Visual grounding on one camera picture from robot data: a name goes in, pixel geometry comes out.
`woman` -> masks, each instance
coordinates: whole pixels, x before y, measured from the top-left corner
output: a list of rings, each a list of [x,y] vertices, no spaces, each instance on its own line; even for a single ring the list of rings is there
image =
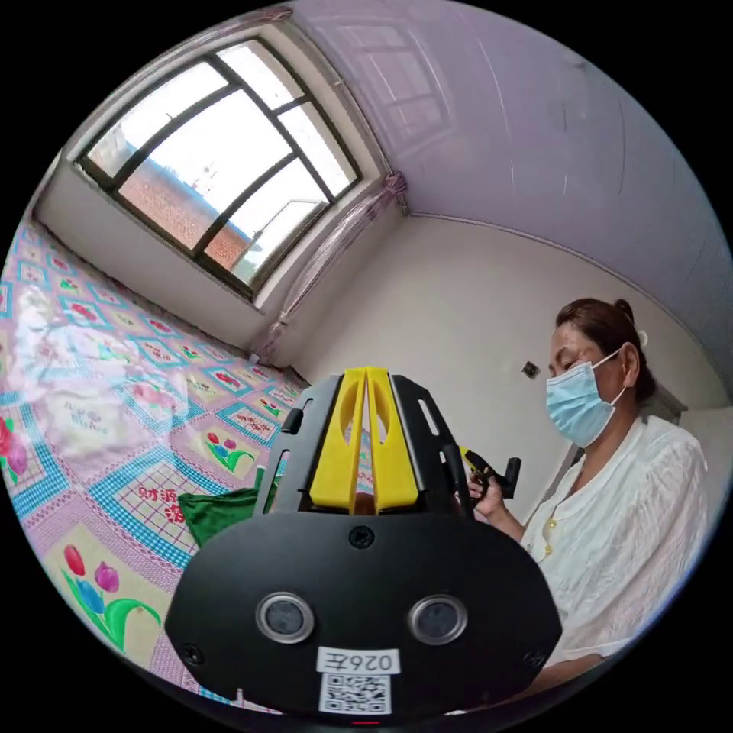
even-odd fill
[[[555,325],[547,411],[585,454],[526,526],[493,481],[476,506],[537,561],[563,623],[555,651],[521,696],[572,679],[637,636],[684,578],[706,530],[699,443],[639,415],[656,386],[631,306],[576,300]]]

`pink curtain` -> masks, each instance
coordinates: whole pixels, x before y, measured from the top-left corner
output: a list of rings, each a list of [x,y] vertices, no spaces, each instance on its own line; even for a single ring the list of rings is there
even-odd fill
[[[251,349],[262,364],[267,366],[275,363],[280,338],[318,281],[333,267],[359,234],[405,191],[407,191],[405,177],[400,172],[392,173],[384,179],[379,191],[356,204],[326,237],[292,284],[277,320]]]

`sky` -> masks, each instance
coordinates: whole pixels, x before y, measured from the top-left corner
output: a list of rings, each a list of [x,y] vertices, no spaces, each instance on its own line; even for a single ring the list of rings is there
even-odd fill
[[[270,109],[293,100],[293,94],[248,44],[226,49],[219,56],[247,81]],[[170,119],[225,85],[223,77],[207,63],[197,64],[159,87],[120,120],[124,138],[133,146],[141,147]],[[300,96],[294,83],[292,89]],[[280,120],[331,193],[341,192],[350,183],[353,173],[341,169],[304,109],[289,110]],[[221,212],[258,176],[289,153],[289,145],[265,115],[245,92],[237,91],[180,127],[150,157],[174,171],[187,185],[195,186],[198,193]],[[291,199],[312,203],[286,206]],[[267,225],[259,239],[262,251],[251,253],[247,259],[260,265],[317,202],[325,200],[299,160],[286,166],[231,218],[250,237]],[[284,206],[284,211],[268,225]]]

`green bag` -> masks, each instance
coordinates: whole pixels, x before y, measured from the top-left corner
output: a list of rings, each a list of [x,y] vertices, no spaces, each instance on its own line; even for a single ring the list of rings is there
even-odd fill
[[[258,466],[254,487],[251,489],[238,489],[221,496],[181,494],[178,497],[183,517],[199,547],[215,534],[252,516],[264,475],[265,467]],[[279,478],[275,478],[273,482],[275,489],[278,482]],[[265,513],[270,510],[274,498],[275,491],[272,491],[265,504]]]

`blue face mask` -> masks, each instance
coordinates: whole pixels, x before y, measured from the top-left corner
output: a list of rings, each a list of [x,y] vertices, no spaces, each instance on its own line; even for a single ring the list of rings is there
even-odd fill
[[[605,430],[615,412],[613,402],[604,402],[598,394],[593,370],[613,358],[621,349],[593,365],[589,361],[568,369],[565,374],[547,380],[547,413],[560,433],[581,448],[587,448]]]

